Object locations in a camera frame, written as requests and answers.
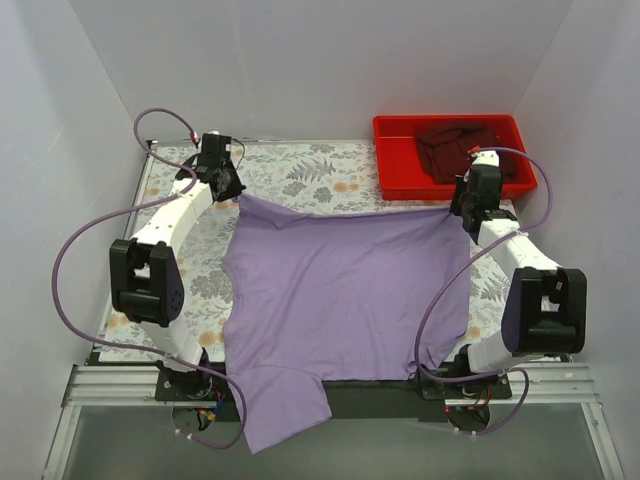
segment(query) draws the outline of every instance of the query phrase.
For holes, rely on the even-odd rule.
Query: floral pattern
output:
[[[172,161],[182,161],[193,153],[193,147],[186,145],[158,148],[158,154]],[[234,147],[232,159],[237,162],[240,154],[241,149]],[[382,200],[375,147],[367,142],[247,143],[238,172],[251,195],[311,213],[393,211],[447,203]],[[143,201],[167,195],[174,175],[174,168],[153,160]],[[178,255],[186,296],[183,314],[188,328],[213,361],[224,360],[222,328],[231,312],[233,293],[231,282],[222,271],[222,258],[233,234],[237,207],[233,201],[213,205],[200,217]],[[503,202],[503,208],[512,210],[513,207],[511,202]],[[136,230],[156,210],[157,207],[139,212],[135,218]],[[472,244],[470,250],[475,254],[479,249]],[[477,342],[500,328],[509,281],[489,256],[472,266],[471,278],[469,327],[450,358],[460,346]],[[117,312],[111,313],[100,335],[121,343],[151,345],[138,325]],[[155,359],[152,354],[135,350],[100,350],[101,361]]]

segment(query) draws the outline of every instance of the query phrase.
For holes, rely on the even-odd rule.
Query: dark red cloth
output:
[[[438,126],[416,133],[415,139],[422,170],[438,184],[455,183],[456,175],[464,175],[471,148],[500,146],[493,130],[477,123]],[[503,180],[508,183],[515,178],[518,167],[510,155],[499,156]]]

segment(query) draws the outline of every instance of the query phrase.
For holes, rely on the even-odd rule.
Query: red plastic container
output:
[[[473,121],[493,129],[503,147],[525,151],[511,115],[410,115],[378,116],[373,133],[378,156],[378,177],[385,200],[451,200],[455,185],[438,185],[422,171],[414,135],[439,124]],[[518,157],[515,180],[502,187],[502,198],[516,199],[534,190],[536,177],[531,165]]]

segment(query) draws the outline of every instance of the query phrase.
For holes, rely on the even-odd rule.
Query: purple cloth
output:
[[[224,336],[251,451],[329,419],[322,380],[407,379],[429,301],[468,258],[460,219],[443,209],[319,216],[242,195]],[[469,288],[463,275],[429,319],[427,367],[465,334]]]

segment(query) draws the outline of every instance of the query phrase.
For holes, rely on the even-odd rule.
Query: white wall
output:
[[[572,3],[70,1],[132,116],[314,139],[369,138],[377,114],[513,112]]]
[[[588,278],[588,361],[627,478],[640,478],[639,2],[575,2],[516,119],[556,201],[532,235]],[[524,204],[528,220],[546,200]]]
[[[131,119],[66,0],[1,0],[0,478],[40,478],[73,362],[89,345],[51,301],[66,237],[130,204],[142,155]],[[123,223],[81,239],[63,265],[63,301],[95,332],[107,251]]]

